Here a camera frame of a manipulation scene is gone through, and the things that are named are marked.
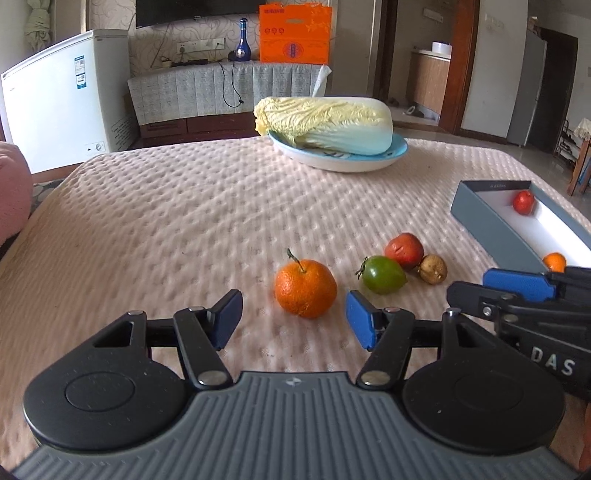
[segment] curtain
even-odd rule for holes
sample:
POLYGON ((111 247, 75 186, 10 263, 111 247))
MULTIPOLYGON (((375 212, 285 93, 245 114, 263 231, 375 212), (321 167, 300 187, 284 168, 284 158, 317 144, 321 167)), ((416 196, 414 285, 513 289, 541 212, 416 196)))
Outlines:
POLYGON ((49 35, 49 4, 51 0, 27 0, 33 11, 25 25, 25 38, 34 53, 47 48, 51 43, 49 35))

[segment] blue bottle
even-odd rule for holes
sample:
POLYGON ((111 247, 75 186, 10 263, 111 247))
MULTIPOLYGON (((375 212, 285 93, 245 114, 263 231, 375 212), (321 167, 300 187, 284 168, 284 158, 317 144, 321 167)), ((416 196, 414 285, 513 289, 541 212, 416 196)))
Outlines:
POLYGON ((246 40, 246 18, 240 19, 240 41, 236 47, 236 61, 250 61, 251 48, 246 40))

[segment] bed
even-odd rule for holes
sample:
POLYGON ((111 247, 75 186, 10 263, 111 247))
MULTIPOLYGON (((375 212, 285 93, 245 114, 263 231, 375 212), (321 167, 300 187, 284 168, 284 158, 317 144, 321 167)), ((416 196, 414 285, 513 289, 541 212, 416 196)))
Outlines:
MULTIPOLYGON (((10 469, 34 448, 22 416, 31 379, 128 310, 149 318, 211 306, 229 289, 244 295, 243 318, 220 354, 243 370, 347 371, 368 356, 344 316, 354 272, 395 235, 411 231, 446 259, 440 286, 417 278, 370 301, 438 319, 446 287, 479 282, 494 262, 449 214, 463 179, 533 180, 578 222, 591 223, 558 192, 497 150, 409 140, 382 171, 339 174, 294 163, 268 138, 212 141, 106 154, 82 164, 46 198, 0 261, 0 463, 10 469), (282 311, 275 272, 291 248, 332 271, 339 294, 316 321, 282 311)), ((434 360, 413 355, 410 370, 434 360)), ((155 358, 175 369, 175 356, 155 358)), ((568 410, 553 449, 573 466, 585 405, 568 410)))

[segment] ribbed grip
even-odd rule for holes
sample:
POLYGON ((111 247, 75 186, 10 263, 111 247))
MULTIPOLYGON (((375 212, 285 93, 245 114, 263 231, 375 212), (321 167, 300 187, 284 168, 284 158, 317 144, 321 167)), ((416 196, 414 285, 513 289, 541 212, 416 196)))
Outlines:
POLYGON ((75 455, 47 446, 21 480, 567 480, 549 450, 488 458, 418 432, 385 393, 345 373, 245 372, 234 387, 199 393, 170 430, 136 449, 75 455))

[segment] sticker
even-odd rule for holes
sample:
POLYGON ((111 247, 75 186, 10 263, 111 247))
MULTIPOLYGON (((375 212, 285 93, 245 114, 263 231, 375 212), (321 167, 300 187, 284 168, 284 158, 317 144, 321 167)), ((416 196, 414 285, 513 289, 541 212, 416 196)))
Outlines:
POLYGON ((84 55, 74 59, 74 71, 76 72, 76 88, 80 90, 86 87, 86 65, 84 55))

